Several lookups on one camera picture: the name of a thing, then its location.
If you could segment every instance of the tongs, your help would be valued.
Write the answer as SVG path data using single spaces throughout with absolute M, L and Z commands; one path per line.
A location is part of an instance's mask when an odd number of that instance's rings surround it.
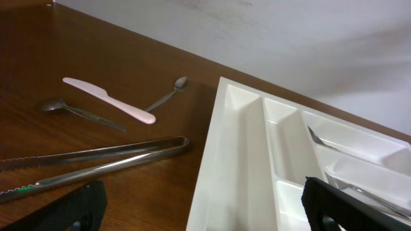
M 33 185 L 31 184 L 29 186 L 23 186 L 14 190 L 0 192 L 0 203 L 53 189 L 58 186 L 73 184 L 87 178 L 105 175 L 126 167 L 174 157 L 175 155 L 184 152 L 188 142 L 188 139 L 185 137 L 173 137 L 156 141 L 114 146 L 109 148 L 99 148 L 94 150 L 76 151 L 58 155 L 0 160 L 0 171 L 5 171 L 24 167 L 50 166 L 54 164 L 64 164 L 94 158 L 113 157 L 136 153 L 133 157 L 126 158 L 124 160 L 119 160 L 96 167 L 90 167 L 64 175 L 54 176 L 44 180 L 39 180 Z

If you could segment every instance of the spoon handle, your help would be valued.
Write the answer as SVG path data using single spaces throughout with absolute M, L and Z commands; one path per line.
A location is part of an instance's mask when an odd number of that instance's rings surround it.
M 117 125 L 117 124 L 109 121 L 108 119 L 104 119 L 104 118 L 102 118 L 102 117 L 100 117 L 100 116 L 98 116 L 98 115 L 94 115 L 94 114 L 92 114 L 92 113 L 90 113 L 90 112 L 86 112 L 86 111 L 84 111 L 84 110 L 82 110 L 82 109 L 73 108 L 73 107 L 70 107 L 70 106 L 66 106 L 66 107 L 64 107 L 64 109 L 69 110 L 70 112 L 72 112 L 72 113 L 74 113 L 74 114 L 77 114 L 77 115 L 79 115 L 79 116 L 81 116 L 81 117 L 84 117 L 84 118 L 86 118 L 86 119 L 90 119 L 90 120 L 92 120 L 92 121 L 94 121 L 94 122 L 101 123 L 101 124 L 110 126 L 110 127 L 112 127 L 112 128 L 117 128 L 117 129 L 119 129 L 119 130 L 121 130 L 121 131 L 125 131 L 125 130 L 126 130 L 124 127 L 122 127 L 122 126 L 120 126 L 120 125 Z
M 149 107 L 146 109 L 146 112 L 149 112 L 149 111 L 155 109 L 156 107 L 160 106 L 161 104 L 163 104 L 165 101 L 167 101 L 168 99 L 170 99 L 174 93 L 175 93 L 175 91 L 173 91 L 173 92 L 170 93 L 170 94 L 167 94 L 167 95 L 163 96 L 161 99 L 159 99 L 159 100 L 158 100 L 157 102 L 155 102 L 153 105 L 149 106 Z

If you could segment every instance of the metal spoon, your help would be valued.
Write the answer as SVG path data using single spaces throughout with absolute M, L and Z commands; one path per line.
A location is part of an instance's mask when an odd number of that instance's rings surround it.
M 179 78 L 175 83 L 174 83 L 174 91 L 170 94 L 165 95 L 163 98 L 161 98 L 160 100 L 158 100 L 157 102 L 155 102 L 153 105 L 149 106 L 146 109 L 146 112 L 149 112 L 153 109 L 155 109 L 156 107 L 158 107 L 159 105 L 163 104 L 165 101 L 167 101 L 168 99 L 170 99 L 172 97 L 172 95 L 174 95 L 174 93 L 176 92 L 184 92 L 185 89 L 188 86 L 188 77 L 181 77 Z
M 126 129 L 123 128 L 120 125 L 117 125 L 111 121 L 109 121 L 108 119 L 104 119 L 98 115 L 94 115 L 90 112 L 86 112 L 84 110 L 78 109 L 78 108 L 73 108 L 70 106 L 67 106 L 66 103 L 64 102 L 63 98 L 56 98 L 56 99 L 49 99 L 43 102 L 40 102 L 37 105 L 37 109 L 40 111 L 50 111 L 50 110 L 58 110 L 58 109 L 66 109 L 74 114 L 77 114 L 81 117 L 84 117 L 86 119 L 90 119 L 92 121 L 101 123 L 101 124 L 105 124 L 107 126 L 110 126 L 112 128 L 117 128 L 120 129 L 122 131 L 125 131 Z

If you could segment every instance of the wooden table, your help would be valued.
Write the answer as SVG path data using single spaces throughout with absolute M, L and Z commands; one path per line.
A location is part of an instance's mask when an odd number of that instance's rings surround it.
M 50 155 L 183 135 L 180 157 L 104 176 L 109 204 L 101 230 L 185 230 L 220 76 L 410 142 L 411 137 L 247 74 L 146 38 L 59 4 L 0 12 L 0 159 Z M 143 124 L 62 82 L 78 78 L 146 108 L 192 80 L 152 111 Z M 123 133 L 69 112 L 38 112 L 37 102 L 61 96 L 69 105 L 128 128 Z M 0 173 L 0 190 L 14 189 L 113 159 Z M 74 190 L 60 187 L 0 205 L 3 227 Z

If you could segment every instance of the silverware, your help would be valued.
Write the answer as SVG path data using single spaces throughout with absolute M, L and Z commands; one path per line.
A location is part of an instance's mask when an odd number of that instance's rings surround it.
M 371 192 L 368 192 L 358 186 L 355 186 L 353 184 L 345 183 L 342 180 L 339 180 L 335 178 L 334 176 L 329 175 L 328 173 L 325 173 L 328 183 L 332 185 L 333 187 L 336 187 L 337 189 L 344 190 L 344 189 L 354 189 L 355 191 L 361 193 L 362 195 L 373 199 L 374 201 L 384 205 L 386 208 L 390 209 L 392 212 L 399 214 L 401 217 L 411 221 L 411 210 L 408 210 L 406 208 L 403 208 L 399 205 L 396 205 L 394 203 L 391 203 L 383 198 L 380 198 L 379 196 L 376 196 L 372 194 Z
M 0 192 L 0 203 L 53 189 L 61 185 L 73 184 L 87 178 L 105 175 L 126 167 L 174 157 L 175 155 L 183 153 L 188 143 L 189 141 L 185 137 L 174 137 L 158 141 L 99 148 L 87 151 L 77 151 L 73 153 L 64 153 L 45 157 L 25 157 L 11 160 L 0 160 L 0 169 L 8 170 L 17 167 L 46 166 L 51 164 L 62 164 L 66 162 L 138 153 L 133 157 L 126 158 L 125 160 L 90 167 L 88 169 L 83 169 L 60 176 L 54 176 L 44 180 L 39 180 L 34 185 L 23 186 L 14 190 Z
M 157 102 L 155 102 L 153 105 L 149 106 L 146 109 L 146 112 L 149 112 L 153 109 L 155 109 L 156 107 L 160 106 L 161 104 L 163 104 L 165 101 L 167 101 L 168 99 L 170 99 L 172 97 L 172 95 L 174 95 L 174 93 L 176 92 L 184 92 L 186 90 L 188 86 L 188 77 L 181 77 L 179 78 L 175 83 L 174 83 L 174 91 L 170 94 L 165 95 L 163 98 L 161 98 L 160 100 L 158 100 Z
M 322 146 L 324 146 L 324 147 L 331 148 L 331 149 L 334 149 L 334 150 L 336 150 L 336 151 L 339 151 L 339 152 L 343 153 L 342 151 L 340 151 L 340 150 L 338 150 L 338 149 L 336 149 L 336 148 L 334 148 L 334 147 L 332 147 L 332 146 L 327 145 L 326 143 L 324 143 L 324 142 L 320 139 L 320 137 L 318 137 L 318 135 L 315 134 L 314 131 L 313 131 L 309 126 L 307 126 L 307 127 L 308 127 L 308 131 L 310 131 L 311 138 L 313 139 L 314 142 L 316 142 L 317 144 L 320 144 L 320 145 L 322 145 Z
M 84 110 L 78 109 L 78 108 L 73 108 L 70 106 L 67 106 L 66 103 L 64 102 L 63 98 L 56 98 L 56 99 L 49 99 L 43 102 L 40 102 L 37 105 L 37 109 L 41 111 L 51 111 L 51 110 L 58 110 L 58 109 L 66 109 L 76 115 L 79 115 L 81 117 L 84 117 L 86 119 L 90 119 L 94 122 L 105 124 L 107 126 L 110 126 L 112 128 L 117 128 L 121 131 L 125 131 L 126 129 L 120 125 L 117 125 L 108 119 L 104 119 L 98 115 L 94 115 L 90 112 L 86 112 Z

